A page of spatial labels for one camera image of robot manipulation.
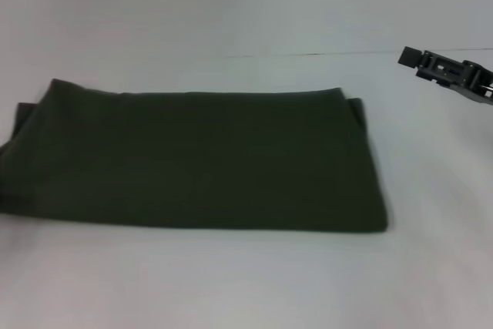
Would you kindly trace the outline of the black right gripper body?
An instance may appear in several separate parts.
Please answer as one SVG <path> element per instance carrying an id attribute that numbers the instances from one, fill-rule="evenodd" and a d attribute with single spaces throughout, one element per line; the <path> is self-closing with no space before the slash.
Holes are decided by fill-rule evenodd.
<path id="1" fill-rule="evenodd" d="M 474 102 L 492 105 L 492 71 L 482 65 L 464 60 L 465 77 L 459 84 L 458 93 Z"/>

